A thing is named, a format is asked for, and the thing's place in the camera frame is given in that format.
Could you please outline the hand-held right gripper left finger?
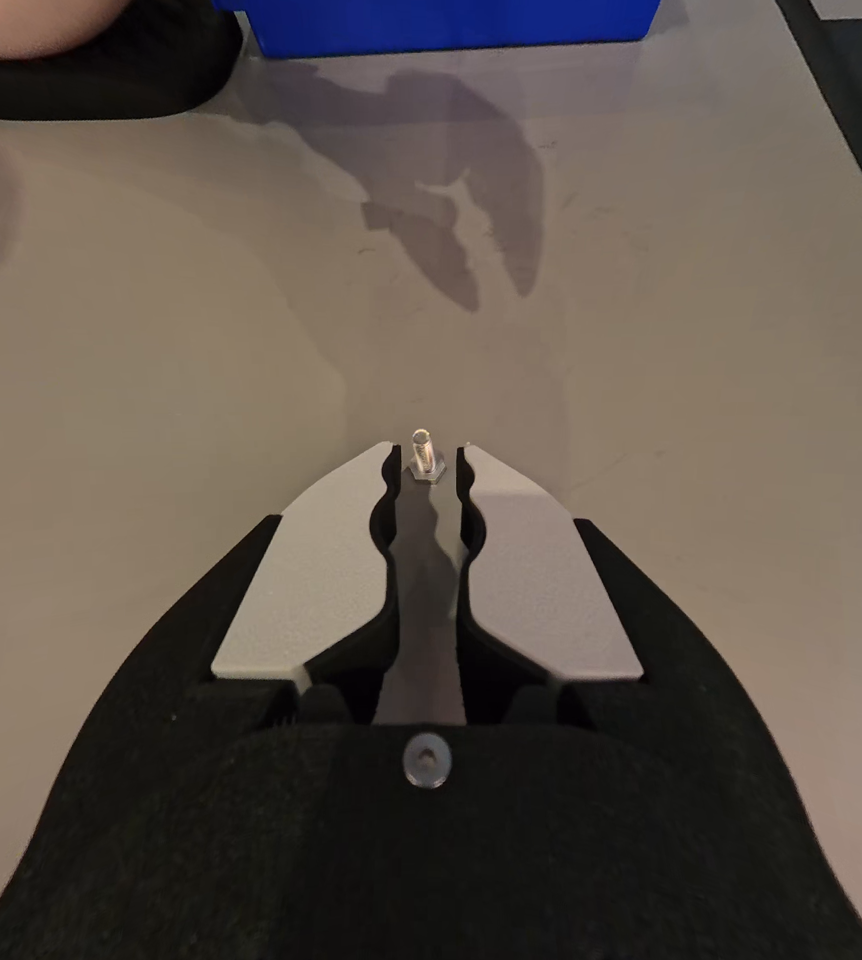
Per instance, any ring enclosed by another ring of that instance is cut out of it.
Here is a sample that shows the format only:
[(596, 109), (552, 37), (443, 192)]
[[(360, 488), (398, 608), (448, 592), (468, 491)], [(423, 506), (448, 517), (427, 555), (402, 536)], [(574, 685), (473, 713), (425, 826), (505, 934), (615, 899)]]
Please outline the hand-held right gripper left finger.
[(400, 449), (379, 441), (308, 486), (281, 513), (211, 663), (219, 680), (306, 688), (325, 655), (376, 621), (389, 600), (388, 547), (375, 511), (399, 478)]

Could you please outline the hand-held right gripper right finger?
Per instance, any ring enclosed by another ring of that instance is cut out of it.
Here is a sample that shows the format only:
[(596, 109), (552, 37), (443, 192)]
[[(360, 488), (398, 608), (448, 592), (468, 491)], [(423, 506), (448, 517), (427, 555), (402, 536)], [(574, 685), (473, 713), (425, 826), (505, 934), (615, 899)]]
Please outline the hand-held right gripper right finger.
[(559, 683), (638, 681), (644, 670), (576, 522), (544, 487), (469, 443), (472, 625)]

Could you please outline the short thin silver bolt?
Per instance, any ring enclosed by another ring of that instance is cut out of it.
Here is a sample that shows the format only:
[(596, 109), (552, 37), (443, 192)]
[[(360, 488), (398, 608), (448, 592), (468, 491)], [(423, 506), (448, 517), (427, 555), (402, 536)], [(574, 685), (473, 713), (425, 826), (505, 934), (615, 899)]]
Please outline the short thin silver bolt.
[(443, 455), (437, 451), (429, 430), (419, 428), (412, 435), (413, 456), (409, 470), (417, 484), (436, 485), (446, 471)]

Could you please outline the blue plastic bin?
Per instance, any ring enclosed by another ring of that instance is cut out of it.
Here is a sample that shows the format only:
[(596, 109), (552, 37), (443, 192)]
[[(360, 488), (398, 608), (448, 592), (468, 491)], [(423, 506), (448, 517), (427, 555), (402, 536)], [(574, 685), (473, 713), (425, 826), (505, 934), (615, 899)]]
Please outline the blue plastic bin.
[(638, 42), (658, 1), (215, 1), (277, 60)]

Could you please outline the person's left forearm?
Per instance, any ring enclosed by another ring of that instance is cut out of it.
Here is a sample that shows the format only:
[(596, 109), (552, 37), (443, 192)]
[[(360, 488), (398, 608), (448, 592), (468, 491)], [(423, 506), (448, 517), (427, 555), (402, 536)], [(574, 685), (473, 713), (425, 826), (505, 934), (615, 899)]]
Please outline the person's left forearm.
[(0, 60), (75, 49), (109, 27), (127, 1), (0, 1)]

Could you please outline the black wrist rest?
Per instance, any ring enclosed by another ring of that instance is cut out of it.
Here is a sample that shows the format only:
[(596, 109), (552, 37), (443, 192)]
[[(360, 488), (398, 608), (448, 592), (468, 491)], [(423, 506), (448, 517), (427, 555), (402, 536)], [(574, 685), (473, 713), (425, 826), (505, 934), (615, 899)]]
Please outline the black wrist rest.
[(0, 59), (0, 120), (123, 121), (184, 114), (227, 85), (245, 37), (208, 1), (129, 2), (67, 52)]

